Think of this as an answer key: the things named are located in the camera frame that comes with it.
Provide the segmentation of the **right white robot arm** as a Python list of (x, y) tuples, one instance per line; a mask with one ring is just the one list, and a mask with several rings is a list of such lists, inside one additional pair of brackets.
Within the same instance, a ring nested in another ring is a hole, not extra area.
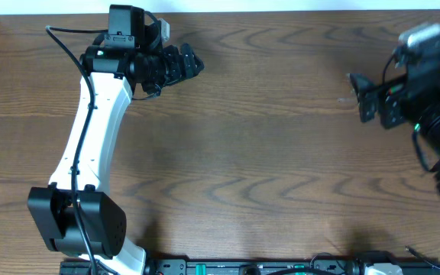
[(386, 129), (413, 125), (412, 142), (424, 171), (433, 173), (440, 195), (440, 76), (407, 73), (380, 85), (358, 73), (349, 75), (363, 123), (380, 117)]

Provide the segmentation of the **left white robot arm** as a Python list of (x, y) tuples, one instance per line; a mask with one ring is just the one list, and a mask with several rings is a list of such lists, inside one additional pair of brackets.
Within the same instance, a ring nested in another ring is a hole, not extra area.
[(188, 44), (169, 44), (170, 26), (150, 11), (112, 5), (108, 27), (80, 56), (79, 105), (69, 140), (47, 187), (27, 207), (50, 251), (77, 257), (70, 274), (150, 274), (146, 251), (128, 239), (127, 218), (110, 196), (110, 167), (125, 111), (140, 86), (145, 99), (198, 76), (204, 63)]

